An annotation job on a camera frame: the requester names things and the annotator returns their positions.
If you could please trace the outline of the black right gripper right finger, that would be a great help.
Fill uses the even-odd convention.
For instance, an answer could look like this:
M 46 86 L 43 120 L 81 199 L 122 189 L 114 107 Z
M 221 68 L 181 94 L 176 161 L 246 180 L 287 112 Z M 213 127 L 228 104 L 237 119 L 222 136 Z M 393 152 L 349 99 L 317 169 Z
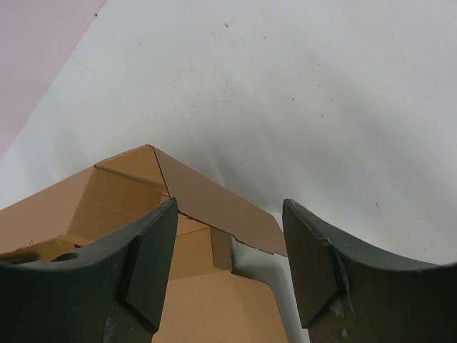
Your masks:
M 454 342 L 456 265 L 375 247 L 283 202 L 301 326 L 312 342 Z

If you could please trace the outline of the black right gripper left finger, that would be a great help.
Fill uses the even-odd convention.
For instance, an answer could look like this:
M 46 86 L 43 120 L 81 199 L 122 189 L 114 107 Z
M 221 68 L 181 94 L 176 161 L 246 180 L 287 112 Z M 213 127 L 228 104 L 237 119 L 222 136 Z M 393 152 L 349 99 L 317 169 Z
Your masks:
M 169 199 L 136 222 L 46 261 L 1 259 L 3 342 L 150 342 L 159 330 L 178 224 Z

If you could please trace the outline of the brown cardboard box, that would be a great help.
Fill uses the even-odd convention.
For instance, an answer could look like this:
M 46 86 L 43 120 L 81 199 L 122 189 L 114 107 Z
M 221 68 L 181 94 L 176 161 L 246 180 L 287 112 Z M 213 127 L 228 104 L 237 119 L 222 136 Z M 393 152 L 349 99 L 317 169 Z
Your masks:
M 49 261 L 136 222 L 169 199 L 178 224 L 159 330 L 150 342 L 285 342 L 267 283 L 233 269 L 233 241 L 286 253 L 276 220 L 153 146 L 100 161 L 1 211 L 1 259 Z

